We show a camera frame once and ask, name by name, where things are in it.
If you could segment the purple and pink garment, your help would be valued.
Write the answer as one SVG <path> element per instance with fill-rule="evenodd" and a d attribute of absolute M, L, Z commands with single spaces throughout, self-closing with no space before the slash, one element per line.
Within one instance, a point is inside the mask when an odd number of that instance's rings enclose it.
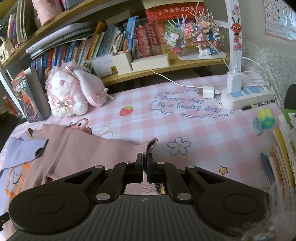
<path fill-rule="evenodd" d="M 37 131 L 29 128 L 7 146 L 1 170 L 1 213 L 27 189 L 97 165 L 112 169 L 118 163 L 133 162 L 137 154 L 150 153 L 157 142 L 153 138 L 137 145 L 56 125 L 43 125 Z"/>

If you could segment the white USB adapter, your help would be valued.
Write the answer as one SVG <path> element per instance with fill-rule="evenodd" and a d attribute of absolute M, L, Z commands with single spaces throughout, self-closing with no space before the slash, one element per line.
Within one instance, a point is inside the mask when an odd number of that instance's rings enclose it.
<path fill-rule="evenodd" d="M 199 95 L 202 95 L 205 99 L 214 99 L 216 96 L 221 94 L 221 91 L 215 89 L 213 86 L 204 86 L 197 90 Z"/>

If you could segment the pink white plush bunny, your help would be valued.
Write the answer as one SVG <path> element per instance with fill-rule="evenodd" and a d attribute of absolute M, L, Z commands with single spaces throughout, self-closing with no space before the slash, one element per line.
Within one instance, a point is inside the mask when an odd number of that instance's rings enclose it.
<path fill-rule="evenodd" d="M 45 87 L 51 113 L 57 118 L 84 115 L 90 105 L 101 107 L 114 100 L 102 80 L 75 61 L 52 67 Z"/>

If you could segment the black patterned pencil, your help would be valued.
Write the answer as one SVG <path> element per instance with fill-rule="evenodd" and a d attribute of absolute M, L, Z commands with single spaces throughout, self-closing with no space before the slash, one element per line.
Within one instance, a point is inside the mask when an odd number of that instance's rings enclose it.
<path fill-rule="evenodd" d="M 274 99 L 269 100 L 269 101 L 265 101 L 265 102 L 260 102 L 260 103 L 256 103 L 256 104 L 253 104 L 253 105 L 245 106 L 245 107 L 241 108 L 241 110 L 245 111 L 245 110 L 257 108 L 257 107 L 260 107 L 260 106 L 268 105 L 268 104 L 271 104 L 271 103 L 274 103 L 274 102 L 275 102 Z"/>

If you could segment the white pen holder box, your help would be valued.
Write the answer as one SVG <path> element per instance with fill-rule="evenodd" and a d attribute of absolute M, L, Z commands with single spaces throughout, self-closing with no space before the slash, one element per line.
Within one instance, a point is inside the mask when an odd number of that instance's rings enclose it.
<path fill-rule="evenodd" d="M 129 50 L 125 53 L 123 51 L 112 55 L 112 61 L 116 66 L 119 75 L 130 73 L 132 69 L 132 56 Z"/>

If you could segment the white charger plug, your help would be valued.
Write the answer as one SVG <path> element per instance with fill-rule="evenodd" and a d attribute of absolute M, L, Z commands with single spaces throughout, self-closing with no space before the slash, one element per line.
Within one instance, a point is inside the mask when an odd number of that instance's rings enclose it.
<path fill-rule="evenodd" d="M 241 92 L 243 82 L 243 73 L 240 72 L 237 67 L 227 73 L 227 85 L 226 89 L 228 93 L 233 94 Z"/>

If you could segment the white power strip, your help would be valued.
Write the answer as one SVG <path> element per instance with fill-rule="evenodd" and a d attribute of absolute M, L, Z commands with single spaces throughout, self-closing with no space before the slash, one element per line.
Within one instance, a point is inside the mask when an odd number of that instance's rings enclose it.
<path fill-rule="evenodd" d="M 239 110 L 246 106 L 274 100 L 274 95 L 267 87 L 246 85 L 240 92 L 229 93 L 227 89 L 221 91 L 220 105 L 227 110 Z"/>

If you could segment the green yellow eraser toy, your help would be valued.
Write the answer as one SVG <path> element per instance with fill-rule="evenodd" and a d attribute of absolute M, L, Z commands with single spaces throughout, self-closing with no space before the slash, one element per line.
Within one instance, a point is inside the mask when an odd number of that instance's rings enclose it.
<path fill-rule="evenodd" d="M 262 108 L 257 114 L 263 129 L 270 129 L 275 124 L 275 118 L 269 108 Z"/>

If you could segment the stack of books right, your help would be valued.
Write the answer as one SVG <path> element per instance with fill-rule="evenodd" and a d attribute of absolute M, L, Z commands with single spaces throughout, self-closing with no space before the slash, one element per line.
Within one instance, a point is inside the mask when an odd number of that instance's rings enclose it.
<path fill-rule="evenodd" d="M 268 182 L 285 207 L 295 208 L 295 111 L 284 109 L 278 127 L 270 128 L 275 144 L 269 154 L 260 154 Z"/>

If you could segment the Harry Potter book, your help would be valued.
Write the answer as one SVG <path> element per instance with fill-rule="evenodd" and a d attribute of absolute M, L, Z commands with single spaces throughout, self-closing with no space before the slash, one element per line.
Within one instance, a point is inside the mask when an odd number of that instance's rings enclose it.
<path fill-rule="evenodd" d="M 42 121 L 43 117 L 36 105 L 32 92 L 29 87 L 29 83 L 25 76 L 25 72 L 22 70 L 12 81 L 14 95 L 25 114 L 29 123 Z"/>

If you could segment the wooden bookshelf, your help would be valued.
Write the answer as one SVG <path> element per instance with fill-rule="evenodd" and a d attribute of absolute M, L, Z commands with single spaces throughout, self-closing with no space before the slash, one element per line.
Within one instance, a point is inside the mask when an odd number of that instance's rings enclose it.
<path fill-rule="evenodd" d="M 1 66 L 1 82 L 6 87 L 11 87 L 11 80 L 13 79 L 9 74 L 8 68 L 11 67 L 16 70 L 17 73 L 22 71 L 26 66 L 24 58 L 26 56 L 26 49 L 31 44 L 34 44 L 38 40 L 42 39 L 48 33 L 61 27 L 63 24 L 69 25 L 76 20 L 81 19 L 93 12 L 104 9 L 104 6 L 112 6 L 115 1 L 83 1 L 77 6 L 64 11 L 54 19 L 50 20 L 44 26 L 42 26 L 36 33 L 26 40 L 16 51 L 9 57 Z M 153 74 L 165 73 L 170 71 L 184 70 L 189 68 L 196 68 L 202 66 L 212 66 L 221 64 L 230 64 L 233 62 L 231 53 L 227 52 L 225 55 L 219 53 L 214 56 L 197 57 L 195 60 L 182 60 L 174 53 L 159 56 L 151 56 L 136 60 L 135 69 L 133 69 L 131 60 L 127 53 L 117 54 L 112 57 L 112 60 L 117 64 L 116 68 L 123 68 L 123 73 L 111 74 L 102 78 L 105 86 L 125 82 L 132 79 L 137 79 Z"/>

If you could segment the row of upright books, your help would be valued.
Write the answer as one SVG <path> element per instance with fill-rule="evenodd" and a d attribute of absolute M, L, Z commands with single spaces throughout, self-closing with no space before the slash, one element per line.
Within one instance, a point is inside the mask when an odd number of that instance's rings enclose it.
<path fill-rule="evenodd" d="M 106 20 L 68 25 L 36 44 L 26 52 L 36 70 L 45 73 L 49 67 L 75 61 L 98 77 L 118 74 L 112 55 L 129 50 L 132 60 L 165 54 L 161 37 L 164 28 L 138 16 L 123 20 Z"/>

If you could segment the colourful bead tree ornament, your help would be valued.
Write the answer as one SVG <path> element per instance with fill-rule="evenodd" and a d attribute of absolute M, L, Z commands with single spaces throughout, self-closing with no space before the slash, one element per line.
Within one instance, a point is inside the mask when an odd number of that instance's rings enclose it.
<path fill-rule="evenodd" d="M 181 54 L 186 48 L 197 48 L 199 57 L 216 54 L 218 48 L 224 45 L 218 21 L 209 12 L 194 11 L 189 14 L 194 17 L 193 21 L 187 21 L 185 15 L 182 19 L 168 20 L 163 41 L 175 54 Z"/>

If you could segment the white desk lamp post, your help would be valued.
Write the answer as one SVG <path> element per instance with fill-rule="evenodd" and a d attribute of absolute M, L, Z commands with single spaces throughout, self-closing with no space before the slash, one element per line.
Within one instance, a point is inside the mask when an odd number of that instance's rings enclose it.
<path fill-rule="evenodd" d="M 237 61 L 242 57 L 242 26 L 238 0 L 226 0 L 227 28 L 229 30 L 230 70 L 235 69 Z"/>

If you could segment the alphabet wall poster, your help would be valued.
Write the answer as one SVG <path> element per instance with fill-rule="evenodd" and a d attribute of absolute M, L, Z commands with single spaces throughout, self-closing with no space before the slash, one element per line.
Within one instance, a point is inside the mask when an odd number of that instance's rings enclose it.
<path fill-rule="evenodd" d="M 282 0 L 264 0 L 265 34 L 295 42 L 295 11 Z"/>

